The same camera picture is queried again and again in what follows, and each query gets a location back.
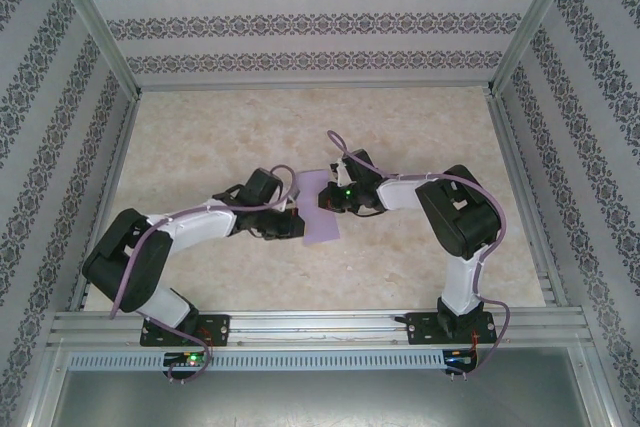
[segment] enclosure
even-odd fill
[[[0,0],[2,425],[640,425],[638,2]],[[434,311],[446,264],[398,211],[172,257],[163,281],[231,320],[169,385],[87,255],[128,207],[328,169],[328,129],[392,172],[464,164],[504,206],[491,365],[450,382],[394,321]]]

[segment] beige tile floor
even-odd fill
[[[482,90],[477,88],[247,90],[145,93],[112,217],[163,213],[244,182],[259,166],[328,168],[337,130],[381,168],[441,172],[465,164],[502,202],[509,228],[486,265],[484,295],[543,306],[527,241]],[[432,308],[445,255],[418,211],[342,215],[341,239],[304,247],[242,233],[173,256],[162,280],[201,310]],[[107,310],[92,289],[87,310]]]

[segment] black plastic bracket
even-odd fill
[[[436,312],[409,312],[395,320],[406,325],[409,345],[471,344],[474,332],[479,344],[493,344],[496,341],[496,327],[491,312],[480,313],[475,322],[456,331],[452,337],[440,326]]]
[[[228,315],[216,314],[198,315],[193,337],[204,341],[210,347],[225,347],[229,339],[229,326],[231,317]],[[140,345],[142,347],[191,347],[198,344],[167,332],[157,325],[144,321],[142,333],[140,334]]]

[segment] purple card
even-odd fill
[[[340,238],[336,214],[318,207],[318,194],[329,182],[328,170],[296,173],[300,193],[296,199],[298,213],[304,220],[303,245],[317,244]]]

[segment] damask striped wall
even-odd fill
[[[640,425],[640,0],[555,0],[503,92],[559,272]]]
[[[0,58],[0,426],[8,426],[50,315],[69,303],[129,100],[71,0],[0,0]]]
[[[143,87],[488,81],[532,0],[95,0]]]

